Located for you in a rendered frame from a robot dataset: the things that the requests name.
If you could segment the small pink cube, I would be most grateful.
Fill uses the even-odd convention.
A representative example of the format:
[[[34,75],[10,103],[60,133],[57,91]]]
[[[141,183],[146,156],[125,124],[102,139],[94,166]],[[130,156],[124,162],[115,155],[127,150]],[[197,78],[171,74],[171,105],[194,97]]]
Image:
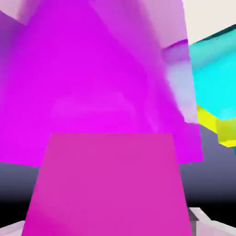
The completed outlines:
[[[172,136],[51,134],[22,236],[192,236]]]

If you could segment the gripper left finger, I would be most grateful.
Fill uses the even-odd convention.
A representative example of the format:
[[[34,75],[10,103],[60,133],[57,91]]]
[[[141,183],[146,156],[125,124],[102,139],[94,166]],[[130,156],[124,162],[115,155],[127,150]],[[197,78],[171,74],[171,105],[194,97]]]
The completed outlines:
[[[19,221],[0,228],[0,236],[21,236],[25,221]]]

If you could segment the large cyan box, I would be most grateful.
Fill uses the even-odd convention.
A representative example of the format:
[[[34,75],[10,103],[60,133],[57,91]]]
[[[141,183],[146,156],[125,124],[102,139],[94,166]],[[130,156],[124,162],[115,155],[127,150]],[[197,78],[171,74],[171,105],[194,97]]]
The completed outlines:
[[[189,46],[197,105],[236,118],[236,24]]]

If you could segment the small yellow cube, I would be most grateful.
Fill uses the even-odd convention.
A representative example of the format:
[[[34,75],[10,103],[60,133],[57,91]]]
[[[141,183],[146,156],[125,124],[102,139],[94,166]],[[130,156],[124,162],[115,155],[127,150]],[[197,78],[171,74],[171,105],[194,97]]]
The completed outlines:
[[[236,147],[236,118],[220,120],[197,105],[198,122],[218,135],[219,144]]]

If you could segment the large magenta box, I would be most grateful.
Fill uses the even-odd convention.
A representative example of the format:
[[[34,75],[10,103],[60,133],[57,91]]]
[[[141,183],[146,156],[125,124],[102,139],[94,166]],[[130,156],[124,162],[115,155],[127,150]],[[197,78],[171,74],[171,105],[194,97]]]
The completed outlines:
[[[0,163],[40,166],[50,133],[170,133],[203,160],[192,72],[170,77],[163,0],[0,0]]]

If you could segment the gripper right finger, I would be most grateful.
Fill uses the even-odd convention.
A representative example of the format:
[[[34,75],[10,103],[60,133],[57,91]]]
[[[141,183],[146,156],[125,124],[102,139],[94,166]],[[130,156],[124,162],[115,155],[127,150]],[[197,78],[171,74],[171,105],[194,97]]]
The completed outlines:
[[[236,228],[211,220],[199,207],[189,207],[193,236],[236,236]]]

